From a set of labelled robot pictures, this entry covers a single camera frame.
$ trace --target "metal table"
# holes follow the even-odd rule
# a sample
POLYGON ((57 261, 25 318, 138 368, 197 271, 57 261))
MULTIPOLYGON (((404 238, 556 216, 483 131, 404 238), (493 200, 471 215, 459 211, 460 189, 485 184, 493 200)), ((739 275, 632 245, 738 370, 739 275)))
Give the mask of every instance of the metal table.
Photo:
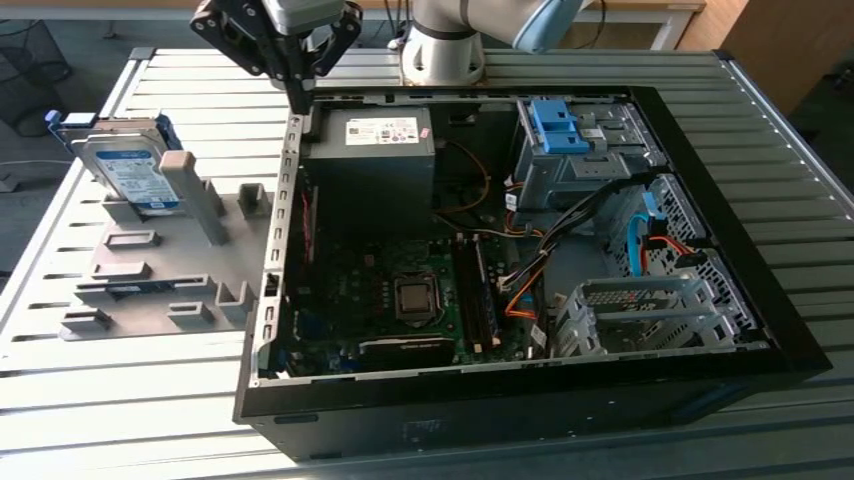
MULTIPOLYGON (((45 471, 110 479, 854 476, 854 201, 736 65, 712 54, 647 51, 491 51, 488 64, 496 84, 659 88, 834 370, 684 428, 296 466, 230 422, 241 333, 56 338, 108 220, 100 187, 76 162, 0 298, 2 478, 44 478, 45 471)), ((363 50, 325 82, 396 79, 396 58, 363 50)), ((233 192, 245 177, 272 186, 286 111, 266 80, 213 51, 140 49, 104 113, 157 109, 218 192, 233 192)))

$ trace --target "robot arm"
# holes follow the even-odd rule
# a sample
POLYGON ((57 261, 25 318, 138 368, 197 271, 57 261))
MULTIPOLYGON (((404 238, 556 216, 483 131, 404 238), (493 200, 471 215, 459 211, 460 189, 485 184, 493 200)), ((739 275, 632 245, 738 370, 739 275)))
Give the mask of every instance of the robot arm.
MULTIPOLYGON (((475 83, 484 56, 477 33, 513 48, 552 48, 575 13, 592 0, 416 0, 415 25, 403 49, 404 81, 475 83)), ((344 0, 204 0, 190 22, 196 33, 252 75, 265 73, 286 91, 290 110, 311 109, 315 76, 325 76, 361 32, 361 9, 344 0), (315 48, 305 39, 329 25, 315 48)))
POLYGON ((252 75, 286 91, 290 110, 307 114, 315 76, 325 76, 361 32, 361 9, 344 0, 205 0, 190 26, 252 75), (313 49, 312 29, 332 34, 313 49))

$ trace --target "blue cable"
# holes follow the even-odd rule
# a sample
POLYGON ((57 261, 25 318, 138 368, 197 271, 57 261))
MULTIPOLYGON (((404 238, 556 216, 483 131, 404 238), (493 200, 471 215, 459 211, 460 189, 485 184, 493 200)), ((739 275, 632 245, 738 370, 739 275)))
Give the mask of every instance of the blue cable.
POLYGON ((639 220, 648 224, 649 215, 647 213, 635 213, 628 219, 628 229, 625 231, 625 250, 628 252, 628 273, 632 277, 639 277, 643 275, 643 267, 640 266, 640 248, 637 247, 639 220))

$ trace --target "black cable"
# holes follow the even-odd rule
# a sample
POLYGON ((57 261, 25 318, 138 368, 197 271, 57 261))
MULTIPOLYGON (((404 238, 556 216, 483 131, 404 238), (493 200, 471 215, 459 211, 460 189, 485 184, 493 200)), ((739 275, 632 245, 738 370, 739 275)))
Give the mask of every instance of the black cable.
POLYGON ((376 32, 373 32, 373 35, 371 36, 371 38, 364 42, 364 45, 367 45, 373 40, 376 40, 376 37, 379 36, 379 32, 383 31, 383 27, 385 26, 385 22, 387 22, 387 20, 381 21, 381 23, 379 24, 379 27, 376 27, 376 32))
POLYGON ((396 23, 395 23, 395 28, 397 29, 397 31, 400 31, 400 0, 397 0, 397 13, 395 14, 395 19, 396 19, 396 23))
MULTIPOLYGON (((467 205, 468 204, 468 202, 465 200, 465 191, 461 188, 456 192, 456 200, 457 200, 460 205, 467 205)), ((472 210, 464 210, 464 211, 461 211, 459 213, 464 213, 465 216, 475 221, 475 224, 480 225, 480 227, 484 227, 484 228, 489 228, 491 227, 491 225, 483 221, 480 216, 472 210)))
POLYGON ((611 194, 616 193, 625 187, 643 185, 655 178, 651 172, 636 174, 628 178, 612 180, 599 190, 587 195, 568 210, 560 215, 552 226, 545 230, 539 245, 536 246, 536 255, 524 264, 524 266, 511 273, 503 281, 503 285, 511 285, 519 281, 527 272, 540 265, 540 262, 548 260, 551 251, 556 248, 557 236, 567 235, 572 230, 583 225, 596 214, 599 206, 611 194))
POLYGON ((388 4, 388 0, 383 0, 385 4, 385 16, 388 17, 388 27, 391 28, 391 38, 397 36, 397 30, 395 30, 395 19, 391 17, 391 5, 388 4))
POLYGON ((604 0, 599 0, 599 3, 601 4, 601 8, 599 9, 600 17, 599 17, 599 25, 596 26, 596 34, 593 35, 592 39, 587 43, 584 43, 577 47, 572 47, 573 49, 593 48, 596 46, 596 42, 599 41, 599 37, 601 37, 601 32, 604 32, 604 24, 607 22, 607 17, 608 17, 608 4, 604 0))

